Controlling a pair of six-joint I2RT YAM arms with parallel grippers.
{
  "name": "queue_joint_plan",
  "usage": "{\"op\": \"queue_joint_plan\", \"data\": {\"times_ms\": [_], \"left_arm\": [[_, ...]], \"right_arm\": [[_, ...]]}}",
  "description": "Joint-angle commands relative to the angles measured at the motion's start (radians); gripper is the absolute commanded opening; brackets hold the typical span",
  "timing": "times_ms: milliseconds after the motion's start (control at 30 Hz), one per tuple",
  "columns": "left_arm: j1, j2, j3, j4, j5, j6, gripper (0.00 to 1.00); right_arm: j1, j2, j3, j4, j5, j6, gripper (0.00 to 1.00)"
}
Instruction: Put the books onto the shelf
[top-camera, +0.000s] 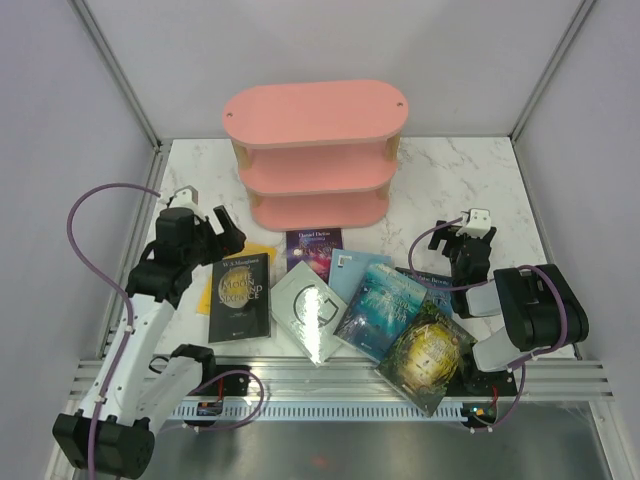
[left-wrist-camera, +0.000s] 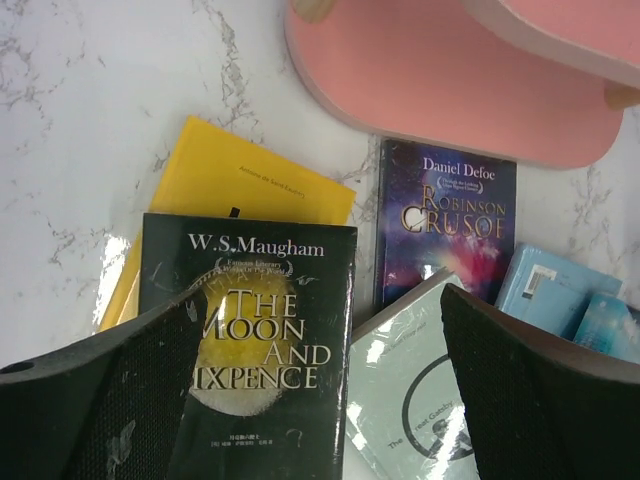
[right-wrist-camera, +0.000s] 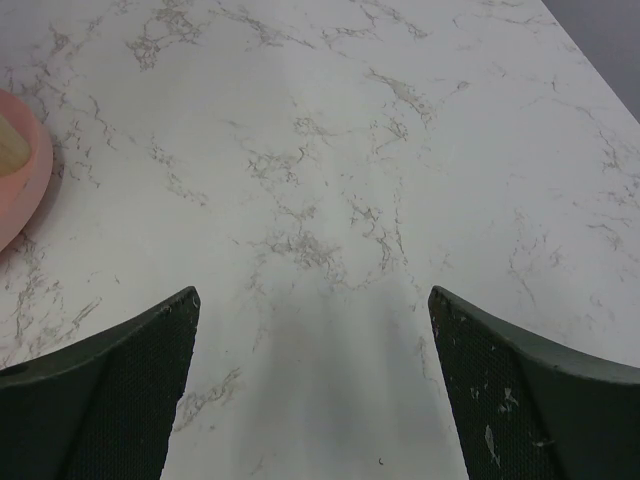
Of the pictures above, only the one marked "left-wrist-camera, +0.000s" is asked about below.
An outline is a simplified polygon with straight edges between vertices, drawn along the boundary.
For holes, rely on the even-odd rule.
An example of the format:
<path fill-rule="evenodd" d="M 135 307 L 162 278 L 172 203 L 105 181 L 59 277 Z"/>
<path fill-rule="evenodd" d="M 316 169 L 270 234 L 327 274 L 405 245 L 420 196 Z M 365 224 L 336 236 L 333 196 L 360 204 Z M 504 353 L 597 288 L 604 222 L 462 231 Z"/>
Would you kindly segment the dark Moon and Sixpence book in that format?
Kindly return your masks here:
<path fill-rule="evenodd" d="M 144 215 L 139 310 L 191 288 L 207 302 L 170 478 L 341 477 L 357 236 Z"/>

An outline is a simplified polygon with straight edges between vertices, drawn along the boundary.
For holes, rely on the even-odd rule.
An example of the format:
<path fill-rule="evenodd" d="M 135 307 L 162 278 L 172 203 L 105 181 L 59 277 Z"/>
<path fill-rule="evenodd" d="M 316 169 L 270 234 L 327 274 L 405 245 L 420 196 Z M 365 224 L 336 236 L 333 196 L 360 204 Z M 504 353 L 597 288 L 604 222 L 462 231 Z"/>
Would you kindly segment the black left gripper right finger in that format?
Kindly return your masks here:
<path fill-rule="evenodd" d="M 636 479 L 639 367 L 453 284 L 443 331 L 483 479 Z"/>

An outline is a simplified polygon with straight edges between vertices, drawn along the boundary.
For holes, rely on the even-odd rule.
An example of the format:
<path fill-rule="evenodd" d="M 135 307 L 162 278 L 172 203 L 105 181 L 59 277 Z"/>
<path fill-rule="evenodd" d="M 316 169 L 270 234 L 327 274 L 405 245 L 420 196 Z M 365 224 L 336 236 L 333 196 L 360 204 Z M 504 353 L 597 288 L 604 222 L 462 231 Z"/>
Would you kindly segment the light blue book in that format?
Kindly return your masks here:
<path fill-rule="evenodd" d="M 616 296 L 622 281 L 566 257 L 520 243 L 495 302 L 500 311 L 572 341 L 596 293 Z"/>

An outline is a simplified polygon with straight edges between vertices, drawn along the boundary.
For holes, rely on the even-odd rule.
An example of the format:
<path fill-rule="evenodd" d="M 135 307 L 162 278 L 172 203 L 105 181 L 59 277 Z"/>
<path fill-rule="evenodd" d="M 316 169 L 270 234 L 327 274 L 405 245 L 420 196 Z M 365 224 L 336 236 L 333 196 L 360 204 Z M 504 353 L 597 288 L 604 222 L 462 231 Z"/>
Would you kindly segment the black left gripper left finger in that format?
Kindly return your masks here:
<path fill-rule="evenodd" d="M 206 313 L 191 289 L 2 368 L 2 478 L 165 478 Z"/>

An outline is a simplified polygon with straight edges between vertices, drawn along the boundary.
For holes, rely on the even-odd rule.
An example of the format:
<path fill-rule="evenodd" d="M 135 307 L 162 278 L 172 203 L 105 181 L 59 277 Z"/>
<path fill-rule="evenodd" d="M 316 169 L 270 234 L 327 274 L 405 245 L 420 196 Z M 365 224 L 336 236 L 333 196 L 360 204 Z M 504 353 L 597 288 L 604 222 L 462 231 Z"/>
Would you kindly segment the yellow Little Prince book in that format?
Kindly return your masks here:
<path fill-rule="evenodd" d="M 148 210 L 344 225 L 356 193 L 255 143 L 190 116 Z"/>

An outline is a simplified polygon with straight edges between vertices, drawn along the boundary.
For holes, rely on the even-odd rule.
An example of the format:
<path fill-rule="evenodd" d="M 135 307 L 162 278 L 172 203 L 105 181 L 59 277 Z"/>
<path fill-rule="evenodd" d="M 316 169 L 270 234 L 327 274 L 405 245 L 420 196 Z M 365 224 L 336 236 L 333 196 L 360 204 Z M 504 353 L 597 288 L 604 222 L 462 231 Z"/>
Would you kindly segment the pale green Great Gatsby book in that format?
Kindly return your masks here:
<path fill-rule="evenodd" d="M 346 434 L 379 479 L 479 476 L 443 334 L 441 269 L 358 327 Z"/>

